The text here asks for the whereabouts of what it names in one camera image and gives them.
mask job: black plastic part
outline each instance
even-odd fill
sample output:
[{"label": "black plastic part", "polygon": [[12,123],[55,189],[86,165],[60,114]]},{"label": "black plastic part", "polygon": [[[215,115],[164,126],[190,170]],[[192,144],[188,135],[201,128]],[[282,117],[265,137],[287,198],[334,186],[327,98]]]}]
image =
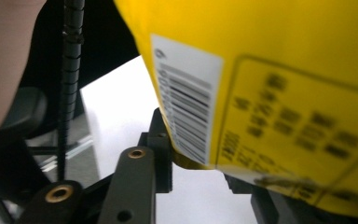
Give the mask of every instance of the black plastic part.
[{"label": "black plastic part", "polygon": [[0,127],[0,149],[35,130],[45,116],[47,104],[45,95],[39,89],[19,89]]},{"label": "black plastic part", "polygon": [[[142,150],[141,158],[129,155]],[[112,177],[98,223],[155,223],[154,152],[147,147],[124,150]]]},{"label": "black plastic part", "polygon": [[65,7],[64,10],[65,25],[78,28],[83,25],[84,10],[74,10],[71,7]]},{"label": "black plastic part", "polygon": [[225,179],[228,183],[228,187],[231,189],[234,194],[251,194],[252,185],[246,183],[245,181],[239,180],[230,175],[225,175]]},{"label": "black plastic part", "polygon": [[62,89],[62,93],[65,95],[71,95],[77,93],[77,82],[75,83],[63,83],[65,88]]},{"label": "black plastic part", "polygon": [[325,212],[280,193],[268,193],[279,213],[279,224],[351,224],[347,217]]},{"label": "black plastic part", "polygon": [[64,3],[67,7],[71,7],[74,10],[81,10],[85,5],[85,1],[79,0],[65,0]]},{"label": "black plastic part", "polygon": [[4,223],[14,223],[14,218],[7,210],[7,207],[2,199],[0,199],[0,218]]},{"label": "black plastic part", "polygon": [[62,54],[70,58],[78,58],[81,54],[81,45],[77,43],[67,43],[63,45]]},{"label": "black plastic part", "polygon": [[97,223],[112,176],[109,175],[84,190],[83,208],[86,215],[82,223]]},{"label": "black plastic part", "polygon": [[253,188],[251,204],[258,224],[277,224],[278,211],[266,189]]},{"label": "black plastic part", "polygon": [[62,71],[62,83],[65,84],[77,83],[78,78],[79,78],[78,70],[73,72]]},{"label": "black plastic part", "polygon": [[141,133],[141,137],[138,141],[138,147],[146,147],[147,146],[147,136],[148,133]]},{"label": "black plastic part", "polygon": [[80,60],[79,58],[62,58],[62,70],[63,71],[76,71],[80,68]]},{"label": "black plastic part", "polygon": [[156,193],[172,191],[172,143],[162,120],[161,112],[154,111],[147,135],[147,147],[155,153],[156,166]]},{"label": "black plastic part", "polygon": [[[72,194],[61,202],[50,203],[46,200],[48,193],[59,186],[70,186]],[[18,224],[34,223],[79,223],[83,219],[81,200],[83,189],[75,181],[60,181],[41,189],[29,203]]]},{"label": "black plastic part", "polygon": [[0,148],[0,197],[25,206],[50,182],[23,140]]},{"label": "black plastic part", "polygon": [[85,0],[64,1],[63,26],[63,55],[62,55],[62,90],[60,103],[60,117],[57,150],[57,179],[65,179],[65,160],[67,136],[70,120],[74,116],[76,103],[77,80],[73,73],[80,69],[81,45],[84,43],[82,35]]}]

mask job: yellow plastic surface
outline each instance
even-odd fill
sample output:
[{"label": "yellow plastic surface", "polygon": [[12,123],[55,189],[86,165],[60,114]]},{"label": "yellow plastic surface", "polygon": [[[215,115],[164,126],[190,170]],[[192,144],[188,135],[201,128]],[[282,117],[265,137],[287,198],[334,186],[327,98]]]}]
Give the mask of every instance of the yellow plastic surface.
[{"label": "yellow plastic surface", "polygon": [[158,96],[161,38],[222,62],[206,166],[358,217],[358,1],[115,2]]}]

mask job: white label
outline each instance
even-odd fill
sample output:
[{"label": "white label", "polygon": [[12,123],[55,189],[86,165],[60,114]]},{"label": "white label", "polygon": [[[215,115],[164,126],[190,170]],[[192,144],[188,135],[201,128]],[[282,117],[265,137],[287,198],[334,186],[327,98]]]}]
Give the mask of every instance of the white label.
[{"label": "white label", "polygon": [[158,88],[177,149],[207,163],[223,60],[159,35],[152,35]]}]

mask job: metal hole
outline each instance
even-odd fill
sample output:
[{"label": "metal hole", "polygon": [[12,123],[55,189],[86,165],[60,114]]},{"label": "metal hole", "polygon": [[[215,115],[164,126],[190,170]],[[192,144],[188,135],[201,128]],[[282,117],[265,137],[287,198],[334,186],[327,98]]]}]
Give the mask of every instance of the metal hole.
[{"label": "metal hole", "polygon": [[142,158],[146,153],[142,149],[134,149],[129,153],[129,157],[133,159]]},{"label": "metal hole", "polygon": [[127,222],[132,219],[132,212],[128,210],[124,210],[118,213],[117,220],[119,222]]},{"label": "metal hole", "polygon": [[74,189],[70,185],[59,185],[54,189],[51,189],[46,195],[46,202],[48,203],[60,203],[71,197]]}]

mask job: barcode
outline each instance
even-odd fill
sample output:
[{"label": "barcode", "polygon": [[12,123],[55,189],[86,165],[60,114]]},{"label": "barcode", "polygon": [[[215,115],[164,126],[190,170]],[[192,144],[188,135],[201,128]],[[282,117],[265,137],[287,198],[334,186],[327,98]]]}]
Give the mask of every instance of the barcode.
[{"label": "barcode", "polygon": [[211,114],[211,87],[208,83],[177,68],[161,63],[165,76],[158,78],[165,84],[163,99],[171,114],[174,143],[191,158],[205,163],[207,157],[209,119]]},{"label": "barcode", "polygon": [[175,148],[209,164],[213,116],[223,59],[193,46],[151,35],[161,107]]}]

